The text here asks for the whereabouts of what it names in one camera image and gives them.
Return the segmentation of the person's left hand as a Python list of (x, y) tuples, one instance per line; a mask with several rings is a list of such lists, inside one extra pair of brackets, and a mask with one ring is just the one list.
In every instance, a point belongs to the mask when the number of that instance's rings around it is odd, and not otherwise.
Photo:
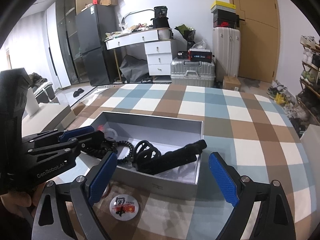
[(31, 211), (31, 216), (34, 218), (36, 208), (39, 204), (41, 194), (46, 183), (42, 183), (33, 189), (33, 195), (30, 196), (26, 192), (9, 191), (6, 194), (1, 195), (1, 218), (8, 217), (9, 213), (23, 218), (23, 213), (20, 210), (21, 207), (34, 208)]

